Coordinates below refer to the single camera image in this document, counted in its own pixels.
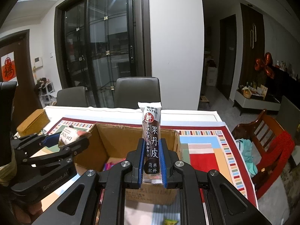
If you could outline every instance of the sliding glass door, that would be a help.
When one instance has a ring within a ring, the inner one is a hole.
[[[132,0],[83,0],[65,12],[67,68],[94,107],[113,107],[112,87],[136,76]]]

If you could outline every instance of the dining chair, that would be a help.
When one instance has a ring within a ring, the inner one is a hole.
[[[264,109],[249,124],[239,124],[232,131],[234,139],[250,139],[261,155],[256,165],[258,173],[252,177],[256,197],[259,199],[280,176],[295,143],[291,135]]]
[[[58,107],[89,107],[84,86],[62,89],[57,92],[55,106]]]
[[[114,107],[138,109],[138,102],[160,102],[159,80],[155,77],[119,78],[114,88]]]

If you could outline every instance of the fruit roll snack wrapper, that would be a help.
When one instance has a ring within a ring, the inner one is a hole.
[[[144,171],[146,174],[158,174],[160,172],[158,141],[161,137],[161,103],[138,102],[138,105],[143,112],[142,127],[146,146]]]

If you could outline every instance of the maroon border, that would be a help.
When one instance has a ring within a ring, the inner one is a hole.
[[[75,119],[75,118],[61,118],[49,131],[50,133],[62,120],[64,121],[73,121],[73,122],[84,122],[86,124],[95,124],[95,123],[103,123],[103,124],[112,124],[112,125],[119,125],[119,123],[110,123],[110,122],[101,122],[101,121],[91,121],[91,120],[84,120],[84,119]],[[141,124],[122,124],[125,126],[131,126],[131,127],[141,127]],[[244,165],[244,162],[242,160],[242,157],[236,148],[236,145],[228,132],[228,129],[226,126],[220,126],[220,127],[195,127],[195,126],[161,126],[161,128],[164,129],[177,129],[177,130],[222,130],[224,137],[227,140],[227,143],[232,151],[232,154],[234,155],[234,158],[238,164],[238,168],[240,170],[241,175],[243,176],[243,181],[246,187],[247,191],[247,197],[248,200],[256,207],[256,199],[255,199],[255,193],[252,186],[252,181],[249,177],[248,171]]]

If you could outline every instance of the open cardboard box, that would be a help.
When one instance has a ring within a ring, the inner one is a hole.
[[[88,169],[98,172],[107,162],[117,163],[127,153],[137,148],[142,138],[142,127],[124,125],[94,124],[91,128],[89,147],[75,157],[77,171],[82,174]],[[179,134],[174,130],[161,129],[160,137],[165,138],[169,150],[176,151],[181,159]],[[175,199],[177,190],[167,190],[162,184],[142,183],[139,190],[126,190],[126,199],[143,203],[169,205]]]

